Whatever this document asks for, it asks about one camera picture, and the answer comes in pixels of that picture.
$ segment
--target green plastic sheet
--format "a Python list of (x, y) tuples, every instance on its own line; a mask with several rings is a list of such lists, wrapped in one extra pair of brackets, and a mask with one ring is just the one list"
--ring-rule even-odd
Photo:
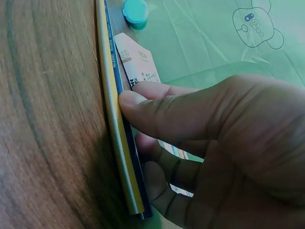
[(304, 0), (147, 0), (136, 31), (163, 83), (206, 88), (253, 73), (305, 85)]

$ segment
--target finger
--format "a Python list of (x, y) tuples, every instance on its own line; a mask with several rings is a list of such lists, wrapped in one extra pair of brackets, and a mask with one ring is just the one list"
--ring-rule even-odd
[(195, 88), (170, 86), (163, 83), (143, 81), (137, 83), (133, 91), (139, 93), (147, 99), (162, 99), (169, 95), (183, 95), (198, 91)]
[(205, 154), (209, 150), (213, 150), (218, 146), (217, 140), (198, 140), (198, 141), (183, 141), (172, 143), (175, 147), (182, 149), (194, 156), (205, 158)]
[[(153, 145), (152, 143), (155, 142), (155, 138), (149, 137), (143, 133), (139, 133), (136, 136), (136, 142), (137, 145), (144, 145), (142, 147), (146, 148), (147, 152), (152, 152), (152, 150), (148, 151), (147, 148)], [(218, 145), (218, 142), (216, 140), (198, 140), (183, 141), (179, 143), (170, 142), (170, 144), (178, 149), (184, 150), (194, 156), (204, 159), (206, 152), (208, 150), (213, 150)]]
[(156, 139), (138, 135), (136, 143), (142, 161), (154, 161), (163, 169), (168, 183), (194, 192), (202, 163), (181, 159), (162, 148)]
[(191, 197), (177, 194), (167, 185), (162, 168), (155, 162), (143, 165), (143, 177), (151, 204), (168, 220), (184, 228)]
[(158, 100), (125, 91), (120, 106), (135, 128), (165, 142), (216, 140), (225, 134), (222, 127), (241, 100), (257, 95), (258, 82), (253, 81), (237, 76), (205, 90)]

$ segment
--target paper card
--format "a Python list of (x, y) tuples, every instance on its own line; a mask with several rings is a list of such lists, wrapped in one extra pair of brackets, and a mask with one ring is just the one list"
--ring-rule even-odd
[(149, 50), (125, 33), (114, 36), (114, 39), (132, 88), (140, 81), (161, 82)]

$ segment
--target fingernail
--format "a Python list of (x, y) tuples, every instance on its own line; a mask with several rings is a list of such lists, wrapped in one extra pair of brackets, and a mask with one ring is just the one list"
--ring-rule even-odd
[(124, 105), (135, 106), (146, 100), (144, 96), (132, 91), (124, 91), (120, 94), (120, 104)]

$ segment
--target wood grain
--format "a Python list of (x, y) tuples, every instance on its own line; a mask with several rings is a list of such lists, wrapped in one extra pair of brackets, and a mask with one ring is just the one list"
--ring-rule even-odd
[(141, 228), (106, 125), (93, 0), (0, 1), (0, 228)]

